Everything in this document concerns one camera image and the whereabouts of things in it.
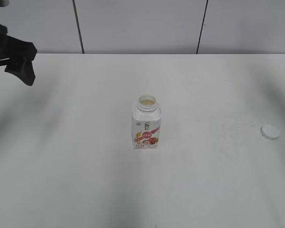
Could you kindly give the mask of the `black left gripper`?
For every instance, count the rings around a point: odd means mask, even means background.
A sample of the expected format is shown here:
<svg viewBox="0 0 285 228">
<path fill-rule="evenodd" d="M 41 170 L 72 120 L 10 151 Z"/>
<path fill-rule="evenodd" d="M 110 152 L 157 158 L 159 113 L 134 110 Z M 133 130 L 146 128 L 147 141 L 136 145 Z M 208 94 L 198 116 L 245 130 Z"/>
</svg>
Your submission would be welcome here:
<svg viewBox="0 0 285 228">
<path fill-rule="evenodd" d="M 7 33 L 7 27 L 0 24 L 0 66 L 7 65 L 5 72 L 13 74 L 27 86 L 32 86 L 36 78 L 32 61 L 35 59 L 37 49 L 32 42 L 10 37 Z"/>
</svg>

